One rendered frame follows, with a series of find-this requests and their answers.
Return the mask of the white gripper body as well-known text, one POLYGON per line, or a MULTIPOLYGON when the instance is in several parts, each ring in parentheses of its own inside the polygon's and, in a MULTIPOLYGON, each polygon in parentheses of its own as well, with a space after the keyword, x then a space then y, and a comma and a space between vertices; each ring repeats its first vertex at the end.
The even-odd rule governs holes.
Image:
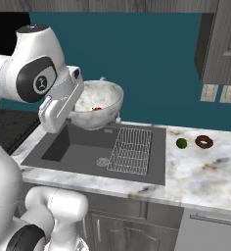
POLYGON ((70 76, 53 86, 39 107, 38 117, 45 131, 57 133, 84 90, 82 76, 70 76))

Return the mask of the white marble bowl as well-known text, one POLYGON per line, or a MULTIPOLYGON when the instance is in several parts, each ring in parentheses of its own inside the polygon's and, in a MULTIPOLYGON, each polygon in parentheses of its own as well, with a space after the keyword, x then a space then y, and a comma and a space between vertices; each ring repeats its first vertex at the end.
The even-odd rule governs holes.
POLYGON ((95 130, 113 122, 123 102, 123 89, 105 80, 87 80, 84 90, 69 113, 74 126, 86 130, 95 130), (103 110, 92 112, 92 108, 103 110))

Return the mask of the grey sink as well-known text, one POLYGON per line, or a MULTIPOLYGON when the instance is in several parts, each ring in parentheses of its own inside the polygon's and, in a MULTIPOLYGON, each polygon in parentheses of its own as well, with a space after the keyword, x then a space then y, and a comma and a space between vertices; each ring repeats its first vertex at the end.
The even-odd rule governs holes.
POLYGON ((23 164, 34 168, 164 185, 165 146, 166 130, 160 127, 112 124, 98 130, 85 130, 68 124, 57 134, 45 134, 23 160, 23 164), (153 134, 145 176, 107 170, 122 127, 147 129, 153 134))

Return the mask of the black microwave oven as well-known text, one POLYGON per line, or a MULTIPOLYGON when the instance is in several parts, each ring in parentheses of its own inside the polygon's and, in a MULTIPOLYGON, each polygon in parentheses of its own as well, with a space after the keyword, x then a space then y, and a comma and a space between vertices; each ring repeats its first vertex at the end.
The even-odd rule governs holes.
POLYGON ((28 12, 0 12, 0 54, 11 55, 16 47, 16 31, 30 24, 28 12))

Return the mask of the grey cupboard door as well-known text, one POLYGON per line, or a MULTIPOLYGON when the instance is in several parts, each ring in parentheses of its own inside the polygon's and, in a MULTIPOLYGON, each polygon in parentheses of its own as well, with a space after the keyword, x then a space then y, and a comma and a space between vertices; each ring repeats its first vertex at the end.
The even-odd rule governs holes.
POLYGON ((92 216, 97 251, 174 251, 177 230, 115 218, 92 216), (100 219, 102 242, 98 241, 100 219))

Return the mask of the black hob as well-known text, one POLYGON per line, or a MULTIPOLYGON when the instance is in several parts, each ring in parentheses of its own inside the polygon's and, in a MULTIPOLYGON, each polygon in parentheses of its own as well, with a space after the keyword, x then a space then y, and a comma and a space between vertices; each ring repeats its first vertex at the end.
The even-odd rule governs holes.
POLYGON ((0 145, 12 155, 39 125, 35 112, 0 109, 0 145))

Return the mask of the grey wood cupboard run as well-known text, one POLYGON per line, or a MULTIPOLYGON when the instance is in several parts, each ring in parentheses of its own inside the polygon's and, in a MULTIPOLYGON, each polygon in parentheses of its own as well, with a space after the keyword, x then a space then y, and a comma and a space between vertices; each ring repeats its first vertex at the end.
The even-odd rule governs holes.
POLYGON ((219 0, 0 0, 0 12, 214 13, 219 0))

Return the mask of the grey drawer front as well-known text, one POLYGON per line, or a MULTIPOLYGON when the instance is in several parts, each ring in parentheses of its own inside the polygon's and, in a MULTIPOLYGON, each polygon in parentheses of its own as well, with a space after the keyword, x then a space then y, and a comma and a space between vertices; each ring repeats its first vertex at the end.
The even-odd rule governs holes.
POLYGON ((97 212, 142 219, 156 226, 179 229, 182 207, 85 192, 89 208, 97 212))

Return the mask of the green lime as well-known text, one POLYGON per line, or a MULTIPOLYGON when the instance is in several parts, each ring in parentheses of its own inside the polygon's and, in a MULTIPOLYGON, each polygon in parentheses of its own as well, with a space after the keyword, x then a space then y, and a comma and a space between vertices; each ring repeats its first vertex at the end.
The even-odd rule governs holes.
POLYGON ((185 149, 187 147, 187 140, 185 138, 178 138, 176 140, 176 146, 179 149, 185 149))

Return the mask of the brown chocolate donut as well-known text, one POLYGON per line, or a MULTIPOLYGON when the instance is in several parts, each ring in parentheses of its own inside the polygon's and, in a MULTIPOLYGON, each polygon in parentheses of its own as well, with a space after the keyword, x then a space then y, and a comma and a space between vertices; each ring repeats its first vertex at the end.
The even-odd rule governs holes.
POLYGON ((213 145, 213 140, 206 135, 199 135, 195 143, 202 149, 209 149, 213 145))

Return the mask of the grey dishwasher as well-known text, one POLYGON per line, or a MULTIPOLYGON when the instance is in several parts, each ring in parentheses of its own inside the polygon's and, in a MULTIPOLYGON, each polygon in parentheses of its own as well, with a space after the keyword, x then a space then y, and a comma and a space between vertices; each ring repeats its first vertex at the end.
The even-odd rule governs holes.
POLYGON ((231 215, 185 209, 174 251, 231 251, 231 226, 193 220, 190 214, 231 221, 231 215))

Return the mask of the white wall socket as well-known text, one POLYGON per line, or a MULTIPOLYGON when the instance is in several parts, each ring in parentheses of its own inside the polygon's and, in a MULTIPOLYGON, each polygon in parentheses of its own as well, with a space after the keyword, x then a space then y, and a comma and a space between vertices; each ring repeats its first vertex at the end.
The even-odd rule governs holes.
POLYGON ((201 94, 202 102, 214 102, 218 90, 217 84, 204 84, 201 94))
POLYGON ((231 104, 231 85, 223 86, 219 102, 231 104))

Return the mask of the grey wood wall cupboard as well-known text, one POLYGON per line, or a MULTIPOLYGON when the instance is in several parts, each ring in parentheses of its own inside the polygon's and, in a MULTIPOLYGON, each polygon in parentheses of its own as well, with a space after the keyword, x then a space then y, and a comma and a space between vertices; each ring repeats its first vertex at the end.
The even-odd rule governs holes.
POLYGON ((231 85, 231 0, 219 0, 215 13, 203 13, 194 63, 203 84, 231 85))

